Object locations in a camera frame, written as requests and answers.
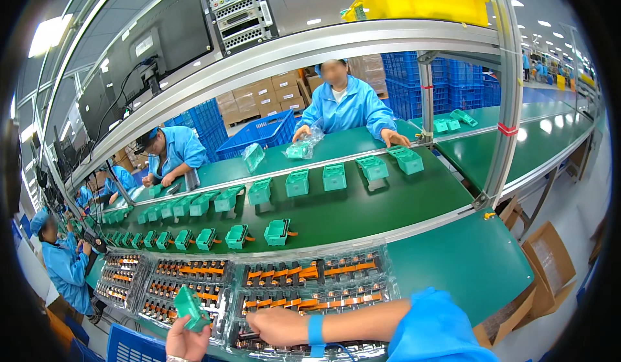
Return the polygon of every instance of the ceiling light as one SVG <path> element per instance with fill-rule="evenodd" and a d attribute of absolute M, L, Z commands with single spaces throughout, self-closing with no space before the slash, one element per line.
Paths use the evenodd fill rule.
<path fill-rule="evenodd" d="M 32 38 L 28 57 L 41 55 L 49 48 L 58 46 L 72 16 L 73 14 L 69 13 L 63 17 L 54 17 L 39 24 L 35 36 Z"/>

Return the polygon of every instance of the plastic bag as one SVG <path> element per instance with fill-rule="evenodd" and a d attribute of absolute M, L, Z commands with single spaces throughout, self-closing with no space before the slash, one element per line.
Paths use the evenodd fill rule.
<path fill-rule="evenodd" d="M 310 126 L 310 135 L 304 133 L 302 137 L 291 144 L 283 153 L 287 158 L 297 159 L 309 159 L 312 158 L 312 153 L 315 145 L 317 145 L 325 137 L 325 134 L 321 130 L 323 124 L 323 118 L 315 121 Z"/>

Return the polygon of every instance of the blue work coat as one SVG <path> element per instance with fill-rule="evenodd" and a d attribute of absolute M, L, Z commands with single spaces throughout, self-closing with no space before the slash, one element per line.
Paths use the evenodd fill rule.
<path fill-rule="evenodd" d="M 332 86 L 323 83 L 317 87 L 312 94 L 312 103 L 304 110 L 296 130 L 302 125 L 311 126 L 319 118 L 323 118 L 324 133 L 366 126 L 373 137 L 382 141 L 382 129 L 397 130 L 392 110 L 377 97 L 367 82 L 348 75 L 346 89 L 341 102 L 337 103 Z"/>
<path fill-rule="evenodd" d="M 132 174 L 129 173 L 129 171 L 127 171 L 122 166 L 118 166 L 118 165 L 113 166 L 113 172 L 114 172 L 114 175 L 116 175 L 117 179 L 119 180 L 120 184 L 126 190 L 129 191 L 130 189 L 138 186 L 138 182 L 136 181 L 136 179 L 134 179 Z M 119 192 L 119 188 L 116 187 L 116 184 L 114 184 L 113 180 L 110 178 L 106 178 L 104 182 L 104 192 L 102 195 L 108 195 L 108 194 L 113 195 L 117 192 Z"/>
<path fill-rule="evenodd" d="M 209 163 L 207 150 L 189 127 L 167 126 L 159 130 L 166 136 L 166 161 L 161 166 L 161 175 L 158 175 L 159 156 L 149 155 L 149 173 L 156 178 L 161 180 L 182 163 L 191 168 L 198 168 Z"/>
<path fill-rule="evenodd" d="M 58 240 L 56 244 L 58 246 L 41 243 L 47 274 L 67 303 L 82 315 L 92 315 L 93 307 L 84 274 L 88 256 L 82 252 L 76 254 L 78 244 L 73 232 L 68 232 L 66 239 Z"/>
<path fill-rule="evenodd" d="M 388 362 L 499 362 L 479 346 L 468 316 L 447 292 L 427 288 L 410 301 L 388 345 Z"/>

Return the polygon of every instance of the computer monitor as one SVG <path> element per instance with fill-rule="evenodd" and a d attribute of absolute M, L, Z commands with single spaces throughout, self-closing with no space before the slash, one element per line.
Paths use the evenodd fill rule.
<path fill-rule="evenodd" d="M 162 0 L 108 49 L 102 77 L 120 96 L 119 102 L 129 104 L 149 88 L 159 93 L 160 79 L 212 48 L 201 0 Z M 149 57 L 156 57 L 152 64 L 131 72 Z"/>

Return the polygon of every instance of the green workbench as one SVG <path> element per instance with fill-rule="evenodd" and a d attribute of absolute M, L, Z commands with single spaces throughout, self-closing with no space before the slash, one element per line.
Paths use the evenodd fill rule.
<path fill-rule="evenodd" d="M 448 291 L 470 319 L 481 323 L 533 280 L 517 240 L 484 209 L 436 229 L 388 243 L 399 292 L 407 297 L 432 286 Z"/>
<path fill-rule="evenodd" d="M 520 125 L 507 183 L 544 164 L 567 148 L 593 123 L 582 114 L 559 114 Z M 498 130 L 436 144 L 446 159 L 478 190 L 485 186 Z"/>
<path fill-rule="evenodd" d="M 419 130 L 403 120 L 397 120 L 397 130 L 402 135 L 408 137 L 411 141 L 416 139 L 416 133 Z M 385 143 L 378 141 L 369 133 L 366 127 L 357 127 L 342 132 L 330 133 L 325 135 L 323 140 L 317 144 L 313 150 L 313 157 L 310 159 L 291 160 L 285 157 L 284 151 L 291 143 L 279 145 L 274 148 L 265 150 L 265 157 L 259 164 L 256 171 L 250 174 L 246 169 L 241 156 L 229 158 L 220 162 L 204 165 L 198 168 L 200 187 L 214 186 L 229 181 L 249 178 L 256 175 L 265 175 L 272 172 L 282 171 L 298 166 L 323 162 L 334 158 L 361 154 L 371 150 L 386 148 Z M 177 178 L 172 185 L 181 183 L 180 193 L 186 190 L 185 180 L 183 176 Z M 165 189 L 158 195 L 151 196 L 149 191 L 142 191 L 135 199 L 136 202 L 143 202 L 149 199 L 166 196 Z M 111 206 L 106 208 L 114 208 L 123 199 L 119 197 Z"/>
<path fill-rule="evenodd" d="M 472 196 L 429 149 L 414 149 L 423 160 L 424 171 L 406 175 L 399 168 L 395 158 L 380 155 L 387 165 L 389 176 L 371 183 L 363 176 L 354 161 L 345 162 L 347 188 L 324 191 L 323 167 L 309 172 L 309 194 L 287 197 L 285 180 L 287 175 L 276 176 L 271 182 L 270 203 L 251 206 L 246 196 L 237 197 L 233 211 L 215 212 L 213 203 L 206 215 L 184 216 L 174 223 L 174 218 L 138 225 L 137 216 L 150 205 L 136 206 L 120 224 L 104 225 L 105 232 L 130 231 L 146 235 L 150 230 L 170 231 L 176 237 L 181 230 L 192 230 L 196 237 L 202 229 L 215 228 L 222 243 L 214 244 L 213 253 L 228 253 L 224 237 L 230 227 L 248 224 L 254 242 L 246 242 L 243 250 L 237 252 L 261 252 L 283 249 L 299 249 L 338 243 L 423 222 L 446 214 L 473 201 Z M 269 222 L 275 219 L 291 219 L 290 231 L 298 233 L 289 237 L 286 246 L 270 246 L 263 238 Z M 179 252 L 174 245 L 168 253 Z M 200 252 L 191 244 L 187 253 Z"/>

